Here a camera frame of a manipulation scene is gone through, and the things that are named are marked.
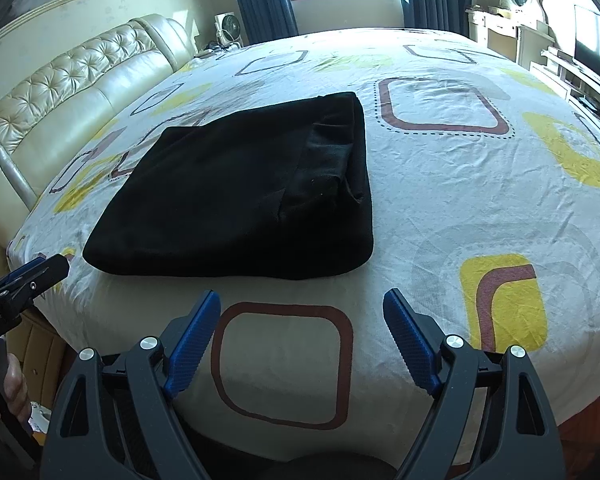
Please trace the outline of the left hand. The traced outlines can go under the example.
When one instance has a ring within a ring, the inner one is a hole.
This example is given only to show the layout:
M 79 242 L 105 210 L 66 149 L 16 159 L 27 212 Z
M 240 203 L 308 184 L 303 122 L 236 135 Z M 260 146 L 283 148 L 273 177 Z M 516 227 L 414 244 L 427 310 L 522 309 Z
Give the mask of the left hand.
M 18 358 L 1 346 L 0 393 L 9 411 L 24 426 L 29 421 L 32 412 L 27 379 Z

